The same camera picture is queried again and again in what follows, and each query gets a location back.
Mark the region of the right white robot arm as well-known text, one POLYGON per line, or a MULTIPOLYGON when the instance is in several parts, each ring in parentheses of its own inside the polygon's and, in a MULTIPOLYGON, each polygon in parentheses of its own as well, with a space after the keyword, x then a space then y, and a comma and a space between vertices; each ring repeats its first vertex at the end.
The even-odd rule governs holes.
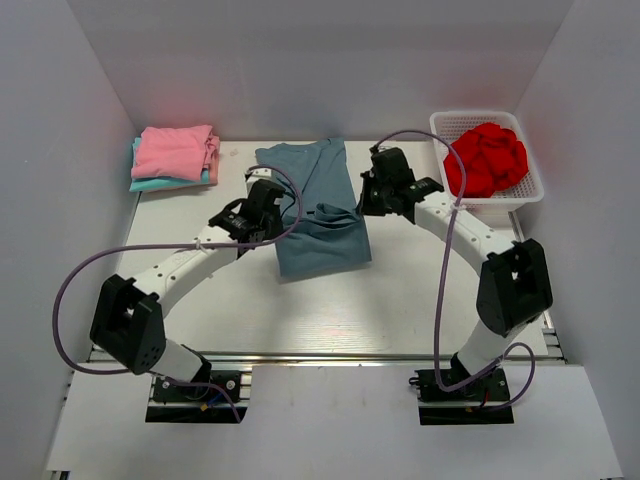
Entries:
POLYGON ((364 216, 396 214, 445 243, 479 277, 479 320, 450 362, 450 383, 442 387, 472 399, 488 385, 515 338, 553 303, 542 245, 516 242, 456 205, 435 180, 417 179, 404 152, 371 150, 372 167, 362 173, 359 211, 364 216))

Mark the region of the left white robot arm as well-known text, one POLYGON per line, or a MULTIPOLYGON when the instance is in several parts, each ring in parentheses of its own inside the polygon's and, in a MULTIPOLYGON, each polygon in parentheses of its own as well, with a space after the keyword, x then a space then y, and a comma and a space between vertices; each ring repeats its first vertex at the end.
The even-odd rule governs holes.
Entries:
POLYGON ((164 318, 195 287, 253 248, 283 232, 285 189, 267 179, 250 183, 248 196, 212 217, 187 247, 128 279, 113 275, 101 288, 90 339, 135 375, 176 380, 188 398, 211 387, 211 364, 167 338, 164 318))

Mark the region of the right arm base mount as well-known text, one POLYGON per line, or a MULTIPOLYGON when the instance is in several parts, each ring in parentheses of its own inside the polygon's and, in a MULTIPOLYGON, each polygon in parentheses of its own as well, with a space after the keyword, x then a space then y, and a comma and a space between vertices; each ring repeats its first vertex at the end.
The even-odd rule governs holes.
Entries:
POLYGON ((435 380, 435 371, 416 370, 408 383, 418 397, 421 426, 482 426, 514 423, 511 406, 499 408, 511 399, 504 370, 453 392, 444 392, 435 380))

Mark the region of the blue-grey t-shirt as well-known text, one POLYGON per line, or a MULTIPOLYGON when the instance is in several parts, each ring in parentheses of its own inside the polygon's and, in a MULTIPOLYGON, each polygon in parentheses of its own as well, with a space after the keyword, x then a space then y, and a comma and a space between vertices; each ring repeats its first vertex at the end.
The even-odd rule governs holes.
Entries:
POLYGON ((305 145, 259 148, 260 165, 278 168, 283 186, 292 179, 301 193, 303 215, 295 230, 276 243, 280 275, 297 279, 359 267, 371 261, 364 218, 346 165, 341 138, 305 145))

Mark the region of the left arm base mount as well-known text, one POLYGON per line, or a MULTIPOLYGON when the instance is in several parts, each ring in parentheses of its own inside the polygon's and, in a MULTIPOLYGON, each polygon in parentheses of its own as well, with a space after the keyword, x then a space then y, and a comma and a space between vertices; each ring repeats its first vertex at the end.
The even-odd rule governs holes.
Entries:
POLYGON ((216 387, 177 386, 165 377, 151 385, 146 408, 147 423, 239 424, 249 406, 249 373, 212 370, 209 382, 216 387))

